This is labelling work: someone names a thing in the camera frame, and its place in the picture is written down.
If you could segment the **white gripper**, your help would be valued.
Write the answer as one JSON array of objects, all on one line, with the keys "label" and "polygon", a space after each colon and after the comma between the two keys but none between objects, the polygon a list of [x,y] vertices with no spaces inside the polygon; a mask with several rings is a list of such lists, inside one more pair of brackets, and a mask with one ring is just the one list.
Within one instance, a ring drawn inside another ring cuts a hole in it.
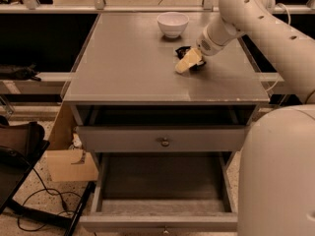
[{"label": "white gripper", "polygon": [[225,47],[225,33],[221,28],[207,26],[196,40],[198,48],[191,48],[175,66],[175,71],[182,74],[195,65],[200,65],[203,61],[202,54],[214,56]]}]

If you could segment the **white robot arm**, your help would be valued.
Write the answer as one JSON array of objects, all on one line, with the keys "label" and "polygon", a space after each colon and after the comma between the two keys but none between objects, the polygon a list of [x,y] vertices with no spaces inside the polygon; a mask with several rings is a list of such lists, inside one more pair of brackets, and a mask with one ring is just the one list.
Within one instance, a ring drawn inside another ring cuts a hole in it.
[{"label": "white robot arm", "polygon": [[219,14],[176,65],[183,73],[246,34],[299,98],[260,118],[239,169],[238,236],[315,236],[315,40],[273,16],[275,0],[219,0]]}]

